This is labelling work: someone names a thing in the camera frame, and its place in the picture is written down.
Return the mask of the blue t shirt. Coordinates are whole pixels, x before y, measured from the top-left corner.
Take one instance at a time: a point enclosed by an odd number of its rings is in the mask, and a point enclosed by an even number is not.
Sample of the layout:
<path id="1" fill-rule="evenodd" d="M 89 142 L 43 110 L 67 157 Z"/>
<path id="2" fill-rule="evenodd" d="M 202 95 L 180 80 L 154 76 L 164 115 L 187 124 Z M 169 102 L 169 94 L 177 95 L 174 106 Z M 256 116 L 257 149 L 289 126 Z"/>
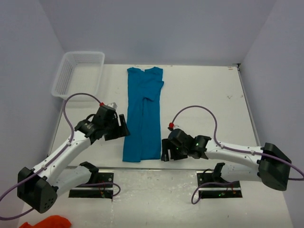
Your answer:
<path id="1" fill-rule="evenodd" d="M 163 69 L 153 67 L 128 72 L 127 127 L 130 136 L 123 145 L 124 162 L 158 160 L 161 157 L 160 95 Z"/>

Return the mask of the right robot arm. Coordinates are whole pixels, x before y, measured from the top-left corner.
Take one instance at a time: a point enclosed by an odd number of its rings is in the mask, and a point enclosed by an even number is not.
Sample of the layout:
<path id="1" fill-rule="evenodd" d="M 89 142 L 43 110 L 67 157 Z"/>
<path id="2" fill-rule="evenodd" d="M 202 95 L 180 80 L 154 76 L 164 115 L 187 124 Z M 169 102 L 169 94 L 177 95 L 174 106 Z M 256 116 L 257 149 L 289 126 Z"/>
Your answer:
<path id="1" fill-rule="evenodd" d="M 291 160 L 274 144 L 263 147 L 244 147 L 218 144 L 209 136 L 192 137 L 181 129 L 174 129 L 162 139 L 161 160 L 194 159 L 219 160 L 213 169 L 215 183 L 258 181 L 269 188 L 285 191 Z"/>

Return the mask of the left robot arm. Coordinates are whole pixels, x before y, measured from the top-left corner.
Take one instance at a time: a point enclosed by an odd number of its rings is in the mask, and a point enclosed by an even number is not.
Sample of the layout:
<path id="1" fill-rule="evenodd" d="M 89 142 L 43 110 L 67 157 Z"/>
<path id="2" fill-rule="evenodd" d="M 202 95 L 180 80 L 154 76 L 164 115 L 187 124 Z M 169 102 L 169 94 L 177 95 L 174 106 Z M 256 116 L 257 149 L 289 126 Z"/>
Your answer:
<path id="1" fill-rule="evenodd" d="M 96 114 L 80 121 L 68 139 L 44 161 L 18 173 L 17 196 L 39 213 L 45 213 L 65 192 L 96 179 L 98 169 L 89 162 L 78 165 L 69 175 L 62 172 L 95 141 L 113 140 L 130 134 L 116 103 L 101 103 Z"/>

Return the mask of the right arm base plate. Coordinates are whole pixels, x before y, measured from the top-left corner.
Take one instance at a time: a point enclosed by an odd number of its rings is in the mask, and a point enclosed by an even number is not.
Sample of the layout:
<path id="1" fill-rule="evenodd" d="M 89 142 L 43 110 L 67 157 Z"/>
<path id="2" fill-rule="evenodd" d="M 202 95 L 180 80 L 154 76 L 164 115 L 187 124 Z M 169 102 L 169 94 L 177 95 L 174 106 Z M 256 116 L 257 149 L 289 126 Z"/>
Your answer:
<path id="1" fill-rule="evenodd" d="M 212 173 L 213 171 L 211 169 L 207 169 L 206 171 L 198 171 L 198 186 L 207 182 L 213 182 L 214 180 L 212 179 Z M 198 196 L 201 199 L 228 199 L 243 197 L 239 181 L 230 186 L 219 186 L 214 184 L 203 186 L 198 190 Z"/>

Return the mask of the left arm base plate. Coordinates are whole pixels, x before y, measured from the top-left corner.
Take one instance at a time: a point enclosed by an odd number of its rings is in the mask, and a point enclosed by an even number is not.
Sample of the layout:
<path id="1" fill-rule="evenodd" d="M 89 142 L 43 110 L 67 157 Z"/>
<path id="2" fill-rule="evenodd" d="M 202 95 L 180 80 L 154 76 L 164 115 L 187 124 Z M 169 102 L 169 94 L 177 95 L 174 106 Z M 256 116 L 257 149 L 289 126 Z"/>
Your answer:
<path id="1" fill-rule="evenodd" d="M 100 185 L 100 183 L 113 183 L 113 171 L 99 171 L 95 179 L 87 184 L 92 186 L 76 187 L 69 191 L 69 198 L 80 199 L 113 199 L 114 188 L 112 184 Z"/>

